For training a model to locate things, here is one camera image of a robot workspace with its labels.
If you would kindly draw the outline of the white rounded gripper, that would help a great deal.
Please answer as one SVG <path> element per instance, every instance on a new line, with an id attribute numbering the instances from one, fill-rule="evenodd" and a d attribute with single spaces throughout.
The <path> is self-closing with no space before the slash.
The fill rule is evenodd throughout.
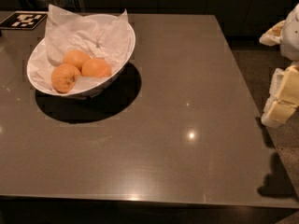
<path id="1" fill-rule="evenodd" d="M 299 4 L 289 13 L 285 21 L 278 22 L 262 34 L 259 42 L 266 46 L 280 44 L 283 57 L 298 61 Z M 261 122 L 267 127 L 277 128 L 285 124 L 299 107 L 299 65 L 293 64 L 285 70 L 277 68 L 271 79 L 269 94 Z"/>

